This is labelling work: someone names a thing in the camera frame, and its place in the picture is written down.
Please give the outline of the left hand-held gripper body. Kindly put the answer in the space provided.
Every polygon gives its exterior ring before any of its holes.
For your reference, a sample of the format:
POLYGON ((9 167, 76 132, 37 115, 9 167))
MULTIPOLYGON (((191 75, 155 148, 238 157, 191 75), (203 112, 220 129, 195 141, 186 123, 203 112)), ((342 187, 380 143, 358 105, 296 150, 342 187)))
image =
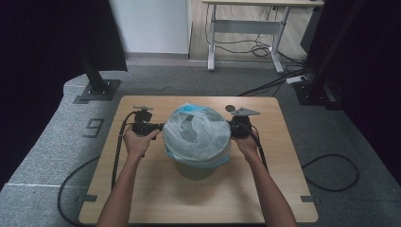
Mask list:
POLYGON ((149 112, 148 107, 136 107, 136 112, 134 113, 134 122, 132 123, 132 131, 138 135, 146 136, 157 130, 158 125, 152 124, 150 122, 151 118, 152 113, 149 112))

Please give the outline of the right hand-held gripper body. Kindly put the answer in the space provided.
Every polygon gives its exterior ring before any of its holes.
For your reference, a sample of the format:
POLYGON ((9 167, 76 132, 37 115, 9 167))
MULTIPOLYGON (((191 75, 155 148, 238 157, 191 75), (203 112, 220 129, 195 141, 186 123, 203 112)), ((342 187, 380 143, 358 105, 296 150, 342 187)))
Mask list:
POLYGON ((251 115, 259 115, 258 111, 247 108, 239 108, 231 112, 232 119, 228 121, 231 135, 237 139, 253 136, 253 125, 250 120, 251 115))

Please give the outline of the white plastic bag blue band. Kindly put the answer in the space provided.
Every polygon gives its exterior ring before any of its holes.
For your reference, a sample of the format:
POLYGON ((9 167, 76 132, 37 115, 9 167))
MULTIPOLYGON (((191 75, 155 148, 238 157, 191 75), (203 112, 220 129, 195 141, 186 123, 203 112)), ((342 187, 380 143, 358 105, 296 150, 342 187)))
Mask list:
POLYGON ((214 168, 230 160, 230 125, 210 107, 183 104, 166 121, 163 138, 166 153, 188 166, 214 168))

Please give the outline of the green plastic bin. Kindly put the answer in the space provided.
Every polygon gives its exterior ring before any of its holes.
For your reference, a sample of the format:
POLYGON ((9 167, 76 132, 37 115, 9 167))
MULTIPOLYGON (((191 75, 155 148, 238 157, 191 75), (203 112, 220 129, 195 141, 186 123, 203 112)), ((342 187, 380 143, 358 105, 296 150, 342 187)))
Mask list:
POLYGON ((183 175, 186 179, 193 181, 204 180, 213 175, 216 171, 215 167, 197 167, 197 166, 189 166, 178 161, 175 162, 175 166, 179 173, 183 175))

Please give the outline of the person's left hand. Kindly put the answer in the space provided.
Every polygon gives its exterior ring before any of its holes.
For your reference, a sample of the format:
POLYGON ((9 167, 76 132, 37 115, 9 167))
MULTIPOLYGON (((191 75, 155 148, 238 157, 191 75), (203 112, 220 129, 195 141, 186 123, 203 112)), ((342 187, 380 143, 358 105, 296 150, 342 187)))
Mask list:
POLYGON ((128 153, 129 160, 141 160, 150 142, 160 133, 159 130, 152 131, 150 134, 142 136, 133 132, 131 127, 128 127, 123 135, 123 140, 128 153))

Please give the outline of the person's right hand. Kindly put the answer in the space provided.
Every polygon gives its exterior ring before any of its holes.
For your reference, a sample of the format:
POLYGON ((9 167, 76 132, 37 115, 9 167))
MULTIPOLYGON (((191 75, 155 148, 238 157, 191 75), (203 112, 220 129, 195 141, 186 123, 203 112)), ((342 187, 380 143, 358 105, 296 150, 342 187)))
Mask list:
POLYGON ((247 161, 258 157, 258 146, 250 135, 245 138, 233 137, 233 140, 247 161))

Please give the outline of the black stand base left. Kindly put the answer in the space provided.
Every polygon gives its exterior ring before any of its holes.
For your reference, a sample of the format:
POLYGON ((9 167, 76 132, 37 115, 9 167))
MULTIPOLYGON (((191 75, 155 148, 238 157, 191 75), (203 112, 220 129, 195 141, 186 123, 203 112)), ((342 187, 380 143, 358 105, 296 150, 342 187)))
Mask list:
POLYGON ((83 92, 76 96, 73 103, 88 104, 90 101, 111 101, 120 80, 104 79, 85 54, 80 55, 80 64, 89 82, 83 92))

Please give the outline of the black metal stand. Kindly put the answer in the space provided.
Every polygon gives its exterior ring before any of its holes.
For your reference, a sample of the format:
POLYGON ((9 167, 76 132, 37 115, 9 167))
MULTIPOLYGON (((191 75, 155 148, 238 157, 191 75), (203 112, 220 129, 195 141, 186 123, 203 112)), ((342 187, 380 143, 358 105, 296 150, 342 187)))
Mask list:
POLYGON ((312 14, 316 26, 307 52, 312 80, 308 84, 303 82, 293 86, 301 105, 339 108, 336 99, 330 100, 332 92, 326 91, 325 85, 334 59, 364 3, 365 0, 324 0, 324 6, 317 10, 318 19, 312 14))

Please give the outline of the black curtain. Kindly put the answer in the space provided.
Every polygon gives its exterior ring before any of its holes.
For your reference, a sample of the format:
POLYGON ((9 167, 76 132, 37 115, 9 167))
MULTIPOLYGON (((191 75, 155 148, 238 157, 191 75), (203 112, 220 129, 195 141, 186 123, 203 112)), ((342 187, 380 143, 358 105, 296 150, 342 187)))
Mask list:
POLYGON ((91 69, 127 69, 111 0, 0 0, 0 190, 91 69))
POLYGON ((330 83, 401 184, 401 0, 365 0, 329 70, 330 83))

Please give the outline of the white desk frame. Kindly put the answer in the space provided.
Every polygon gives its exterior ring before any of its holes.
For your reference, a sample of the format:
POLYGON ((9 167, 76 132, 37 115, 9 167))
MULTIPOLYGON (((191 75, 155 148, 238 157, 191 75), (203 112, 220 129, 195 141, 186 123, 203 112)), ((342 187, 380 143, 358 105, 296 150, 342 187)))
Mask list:
POLYGON ((208 47, 207 69, 215 70, 215 34, 216 33, 238 33, 238 34, 266 34, 274 38, 272 47, 269 48, 270 57, 278 74, 283 74, 284 69, 279 60, 278 47, 281 42, 287 24, 289 12, 292 8, 321 8, 323 0, 201 0, 203 4, 212 7, 210 37, 208 47), (240 21, 219 20, 217 8, 223 5, 235 6, 262 6, 283 7, 284 15, 280 21, 240 21))

